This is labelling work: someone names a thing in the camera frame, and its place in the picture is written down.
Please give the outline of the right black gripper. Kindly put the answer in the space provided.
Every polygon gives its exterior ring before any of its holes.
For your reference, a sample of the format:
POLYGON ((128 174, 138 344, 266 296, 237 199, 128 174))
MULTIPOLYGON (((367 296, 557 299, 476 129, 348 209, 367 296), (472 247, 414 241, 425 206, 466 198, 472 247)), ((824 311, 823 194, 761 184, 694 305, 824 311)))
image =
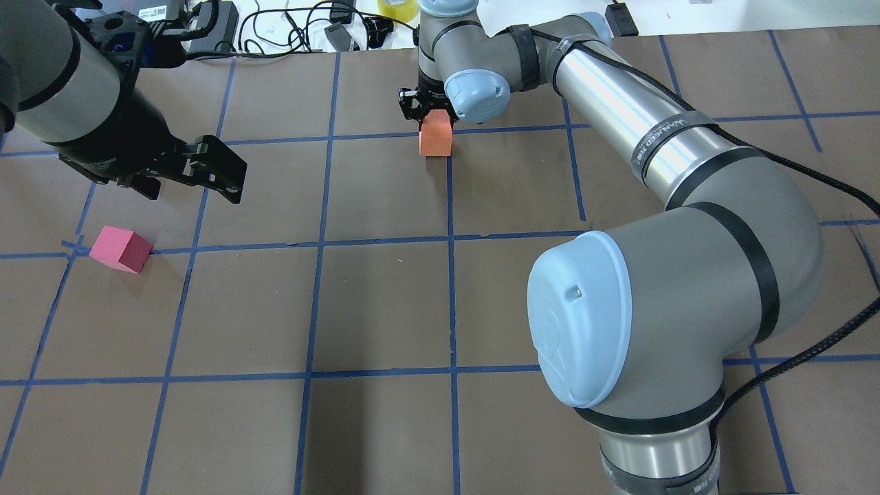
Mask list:
POLYGON ((415 88, 399 88, 399 108, 408 121, 416 121, 422 126, 430 111, 441 110, 450 117, 452 124, 458 116, 443 88, 443 82, 423 72, 419 72, 415 88))

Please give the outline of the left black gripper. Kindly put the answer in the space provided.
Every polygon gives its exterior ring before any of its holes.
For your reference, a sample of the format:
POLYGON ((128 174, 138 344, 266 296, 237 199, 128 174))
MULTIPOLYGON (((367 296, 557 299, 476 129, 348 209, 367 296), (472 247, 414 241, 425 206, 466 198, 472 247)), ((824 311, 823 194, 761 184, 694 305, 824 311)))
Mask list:
POLYGON ((60 141, 58 157, 93 183, 122 182, 151 200, 164 178, 211 189, 237 205, 248 169, 215 135, 202 135, 195 143, 174 137, 160 111, 136 89, 122 90, 97 128, 60 141))

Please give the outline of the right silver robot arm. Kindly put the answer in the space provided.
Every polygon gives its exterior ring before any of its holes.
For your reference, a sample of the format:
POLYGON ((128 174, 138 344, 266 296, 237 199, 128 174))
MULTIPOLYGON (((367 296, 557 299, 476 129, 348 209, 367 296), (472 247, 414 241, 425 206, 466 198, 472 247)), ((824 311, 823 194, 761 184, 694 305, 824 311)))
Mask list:
POLYGON ((475 1, 421 1, 428 98, 466 122, 547 83, 663 202, 541 254, 527 285, 547 385, 598 429, 617 494, 716 494, 723 358, 788 329, 820 289, 816 214, 767 154, 639 76, 596 13, 488 36, 475 1))

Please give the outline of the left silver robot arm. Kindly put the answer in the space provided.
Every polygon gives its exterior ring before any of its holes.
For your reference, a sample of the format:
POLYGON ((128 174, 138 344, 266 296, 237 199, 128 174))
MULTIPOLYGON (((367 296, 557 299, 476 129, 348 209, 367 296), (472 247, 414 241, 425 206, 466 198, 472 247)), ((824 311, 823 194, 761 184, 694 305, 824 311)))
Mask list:
POLYGON ((246 163, 218 137, 189 144, 136 88, 140 70, 185 63, 185 41, 217 24, 176 28, 119 10, 80 19, 98 1, 3 1, 2 132, 24 129, 94 183, 115 182, 157 199, 162 179, 241 201, 246 163))

